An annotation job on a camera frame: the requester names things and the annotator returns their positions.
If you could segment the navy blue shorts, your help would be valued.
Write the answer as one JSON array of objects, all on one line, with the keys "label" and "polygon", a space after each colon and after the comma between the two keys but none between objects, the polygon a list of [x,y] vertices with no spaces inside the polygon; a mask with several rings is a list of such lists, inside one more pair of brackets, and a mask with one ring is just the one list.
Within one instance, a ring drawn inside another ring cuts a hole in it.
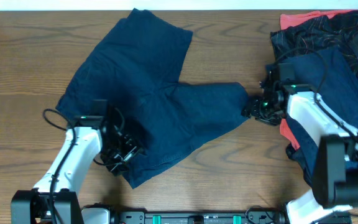
[{"label": "navy blue shorts", "polygon": [[248,95],[234,83],[190,85],[179,76],[192,32],[138,9],[121,20],[75,72],[57,110],[67,118],[108,100],[144,151],[123,176],[132,188],[245,121]]}]

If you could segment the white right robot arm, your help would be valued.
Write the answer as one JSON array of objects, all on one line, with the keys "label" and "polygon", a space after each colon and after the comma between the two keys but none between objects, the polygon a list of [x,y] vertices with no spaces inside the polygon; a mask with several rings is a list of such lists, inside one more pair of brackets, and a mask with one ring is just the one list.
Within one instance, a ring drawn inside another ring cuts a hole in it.
[{"label": "white right robot arm", "polygon": [[358,129],[341,119],[307,84],[264,85],[263,95],[242,110],[271,126],[283,118],[299,123],[318,147],[312,187],[273,215],[274,223],[350,223],[358,207]]}]

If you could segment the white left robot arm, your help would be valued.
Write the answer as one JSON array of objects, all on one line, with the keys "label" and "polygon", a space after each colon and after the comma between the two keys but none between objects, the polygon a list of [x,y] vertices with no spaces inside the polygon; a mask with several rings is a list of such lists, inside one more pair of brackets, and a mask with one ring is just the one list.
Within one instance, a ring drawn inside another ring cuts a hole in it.
[{"label": "white left robot arm", "polygon": [[122,113],[97,105],[90,114],[67,122],[65,141],[45,175],[30,190],[18,190],[11,200],[12,223],[119,223],[109,205],[80,207],[78,194],[91,164],[113,175],[129,170],[143,149],[130,134]]}]

